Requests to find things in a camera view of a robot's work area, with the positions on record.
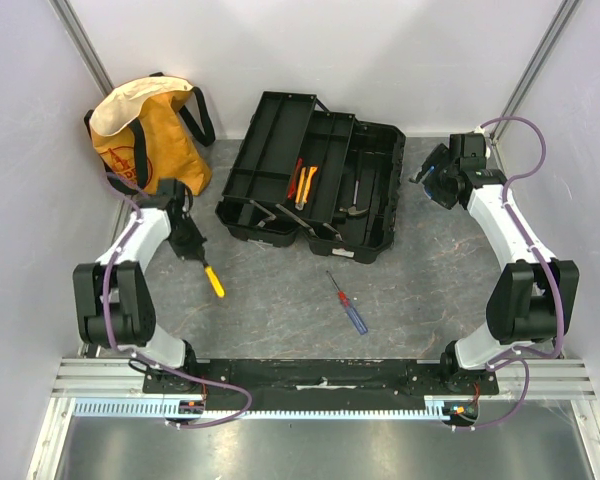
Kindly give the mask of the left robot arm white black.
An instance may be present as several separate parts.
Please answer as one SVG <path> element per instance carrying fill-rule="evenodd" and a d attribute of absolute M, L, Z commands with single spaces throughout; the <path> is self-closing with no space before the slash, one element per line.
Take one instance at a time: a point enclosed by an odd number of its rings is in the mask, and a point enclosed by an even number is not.
<path fill-rule="evenodd" d="M 111 350 L 129 349 L 134 358 L 165 369 L 165 380 L 181 393 L 199 384 L 195 352 L 158 325 L 144 272 L 157 248 L 168 242 L 177 257 L 200 262 L 216 294 L 225 295 L 206 261 L 206 239 L 190 216 L 192 200 L 184 183 L 160 180 L 155 194 L 132 205 L 116 242 L 96 261 L 78 265 L 72 276 L 81 340 Z"/>

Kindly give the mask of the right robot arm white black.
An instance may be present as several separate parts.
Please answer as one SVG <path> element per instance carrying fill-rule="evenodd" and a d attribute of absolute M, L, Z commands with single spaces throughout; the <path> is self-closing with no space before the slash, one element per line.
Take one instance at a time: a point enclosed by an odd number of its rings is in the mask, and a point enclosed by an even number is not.
<path fill-rule="evenodd" d="M 483 230 L 501 267 L 484 323 L 441 356 L 438 381 L 453 394 L 473 383 L 474 371 L 536 354 L 538 343 L 551 341 L 560 352 L 579 283 L 575 262 L 558 259 L 534 234 L 505 174 L 488 168 L 489 156 L 482 131 L 453 134 L 410 179 L 438 205 L 461 206 Z"/>

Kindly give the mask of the red blue handled screwdriver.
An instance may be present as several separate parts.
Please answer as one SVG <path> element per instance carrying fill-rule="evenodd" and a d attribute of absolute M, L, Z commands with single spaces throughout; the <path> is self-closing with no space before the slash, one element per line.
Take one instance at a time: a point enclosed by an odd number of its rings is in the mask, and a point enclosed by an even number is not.
<path fill-rule="evenodd" d="M 340 301 L 340 304 L 342 305 L 344 311 L 346 312 L 347 316 L 349 317 L 352 325 L 354 326 L 354 328 L 357 330 L 357 332 L 360 335 L 366 335 L 368 333 L 368 327 L 366 326 L 366 323 L 364 322 L 363 318 L 361 317 L 358 310 L 354 306 L 353 302 L 344 293 L 344 291 L 339 287 L 339 285 L 337 284 L 332 273 L 330 271 L 326 271 L 326 275 L 329 277 L 331 283 L 333 284 L 333 286 L 336 290 L 338 299 Z"/>

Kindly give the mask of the claw hammer red black handle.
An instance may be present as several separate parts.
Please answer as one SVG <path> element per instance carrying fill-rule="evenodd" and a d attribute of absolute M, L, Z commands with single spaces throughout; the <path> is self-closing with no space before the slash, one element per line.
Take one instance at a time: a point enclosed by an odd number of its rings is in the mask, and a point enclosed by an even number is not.
<path fill-rule="evenodd" d="M 360 185 L 361 185 L 361 177 L 362 173 L 357 172 L 355 176 L 354 182 L 354 190 L 352 196 L 352 203 L 349 207 L 339 207 L 338 212 L 344 214 L 348 218 L 358 218 L 366 215 L 369 212 L 369 208 L 359 208 L 359 194 L 360 194 Z"/>

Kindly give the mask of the yellow handled screwdriver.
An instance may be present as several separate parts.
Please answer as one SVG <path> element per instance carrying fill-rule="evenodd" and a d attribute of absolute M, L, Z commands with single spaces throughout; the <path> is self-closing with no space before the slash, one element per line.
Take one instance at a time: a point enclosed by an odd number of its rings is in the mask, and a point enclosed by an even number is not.
<path fill-rule="evenodd" d="M 203 265 L 207 280 L 209 281 L 214 293 L 218 298 L 224 298 L 226 295 L 224 286 L 217 274 L 215 273 L 214 269 L 205 259 L 202 259 L 201 263 Z"/>

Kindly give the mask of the black plastic tool box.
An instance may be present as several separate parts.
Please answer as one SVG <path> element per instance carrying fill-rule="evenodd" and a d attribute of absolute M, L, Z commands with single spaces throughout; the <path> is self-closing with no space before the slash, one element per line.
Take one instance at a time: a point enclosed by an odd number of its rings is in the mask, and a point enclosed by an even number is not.
<path fill-rule="evenodd" d="M 314 94 L 265 91 L 216 215 L 242 241 L 288 247 L 303 235 L 315 255 L 371 264 L 394 243 L 405 146 L 393 125 L 331 111 Z M 379 207 L 348 218 L 338 208 L 352 203 L 360 150 L 378 157 Z M 287 198 L 299 157 L 318 167 L 302 211 Z"/>

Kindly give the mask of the red black utility knife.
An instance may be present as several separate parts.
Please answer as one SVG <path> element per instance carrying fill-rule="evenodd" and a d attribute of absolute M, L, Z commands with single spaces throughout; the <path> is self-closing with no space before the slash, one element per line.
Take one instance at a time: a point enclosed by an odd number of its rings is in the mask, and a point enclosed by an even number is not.
<path fill-rule="evenodd" d="M 287 198 L 289 200 L 293 200 L 296 196 L 297 188 L 298 188 L 298 180 L 299 180 L 299 176 L 300 176 L 302 167 L 303 167 L 303 159 L 301 157 L 299 157 L 297 159 L 297 162 L 296 162 L 296 165 L 294 168 L 294 172 L 291 177 L 291 184 L 289 187 L 289 191 L 287 193 Z"/>

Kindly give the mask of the black rubber mallet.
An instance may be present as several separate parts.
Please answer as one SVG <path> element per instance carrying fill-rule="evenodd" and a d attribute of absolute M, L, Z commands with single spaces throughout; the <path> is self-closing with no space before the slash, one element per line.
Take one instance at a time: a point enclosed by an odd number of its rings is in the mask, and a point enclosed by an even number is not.
<path fill-rule="evenodd" d="M 378 174 L 378 157 L 373 152 L 360 150 L 356 162 L 355 176 L 357 172 L 362 173 L 359 208 L 369 208 L 369 212 L 376 213 L 379 207 L 379 174 Z"/>

